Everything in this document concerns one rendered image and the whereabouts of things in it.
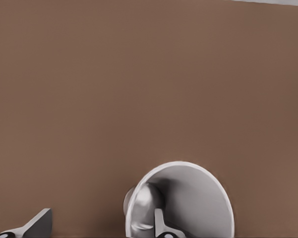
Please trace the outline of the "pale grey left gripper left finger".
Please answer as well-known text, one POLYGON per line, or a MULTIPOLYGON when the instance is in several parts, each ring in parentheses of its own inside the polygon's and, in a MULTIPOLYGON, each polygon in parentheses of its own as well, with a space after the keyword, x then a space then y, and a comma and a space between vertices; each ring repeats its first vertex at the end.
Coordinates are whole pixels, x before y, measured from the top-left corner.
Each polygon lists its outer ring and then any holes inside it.
POLYGON ((44 208, 22 227, 0 233, 0 238, 50 238, 52 234, 52 209, 44 208))

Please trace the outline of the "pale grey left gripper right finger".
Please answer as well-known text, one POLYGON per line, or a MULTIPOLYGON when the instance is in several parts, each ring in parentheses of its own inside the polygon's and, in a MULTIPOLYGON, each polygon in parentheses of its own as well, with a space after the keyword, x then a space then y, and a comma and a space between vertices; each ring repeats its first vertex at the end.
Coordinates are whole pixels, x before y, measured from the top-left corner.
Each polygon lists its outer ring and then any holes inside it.
POLYGON ((154 231, 156 238, 180 238, 181 231, 169 227, 165 224, 163 210, 154 210, 154 231))

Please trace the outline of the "white IKEA cup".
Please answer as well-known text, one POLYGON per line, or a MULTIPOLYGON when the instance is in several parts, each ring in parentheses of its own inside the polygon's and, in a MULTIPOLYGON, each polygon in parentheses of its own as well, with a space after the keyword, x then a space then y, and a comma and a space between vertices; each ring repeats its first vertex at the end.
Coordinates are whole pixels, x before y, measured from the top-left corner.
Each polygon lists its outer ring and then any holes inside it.
POLYGON ((154 210, 180 238, 234 238, 232 205, 223 186, 205 168, 173 161, 149 171, 123 201, 127 238, 156 238, 154 210))

